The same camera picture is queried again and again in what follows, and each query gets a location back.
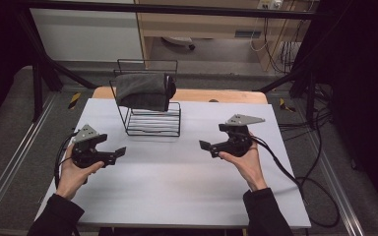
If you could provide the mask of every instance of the wire rack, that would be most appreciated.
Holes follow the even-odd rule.
[[[177,61],[171,60],[127,60],[118,59],[115,78],[126,74],[163,73],[174,78]],[[116,81],[109,82],[116,100]],[[128,136],[179,137],[181,108],[179,102],[169,102],[167,111],[152,111],[119,106],[118,111]]]

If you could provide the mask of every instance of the wall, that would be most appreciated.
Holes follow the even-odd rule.
[[[75,0],[134,3],[133,0]],[[135,13],[31,9],[47,54],[57,61],[142,59]]]

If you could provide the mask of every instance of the forearm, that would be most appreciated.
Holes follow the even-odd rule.
[[[74,203],[53,195],[42,214],[33,223],[28,236],[71,236],[84,211]]]
[[[271,189],[248,191],[243,200],[250,219],[248,235],[292,235]]]

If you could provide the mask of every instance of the black sleeve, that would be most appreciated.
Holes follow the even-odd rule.
[[[247,191],[243,196],[247,209],[248,235],[293,235],[270,188]]]
[[[28,236],[71,236],[83,213],[76,204],[54,194],[31,226]]]

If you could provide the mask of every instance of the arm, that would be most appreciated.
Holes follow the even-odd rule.
[[[84,211],[76,204],[70,202],[85,180],[96,173],[102,166],[100,161],[94,165],[81,169],[77,167],[70,156],[73,145],[66,150],[66,160],[61,167],[60,183],[56,193],[48,199],[39,218],[33,223],[29,236],[71,236],[79,218]]]
[[[223,151],[220,152],[220,157],[234,164],[250,187],[251,191],[247,191],[243,196],[250,219],[248,234],[251,236],[292,235],[272,190],[266,184],[257,144],[253,142],[251,148],[242,157]]]

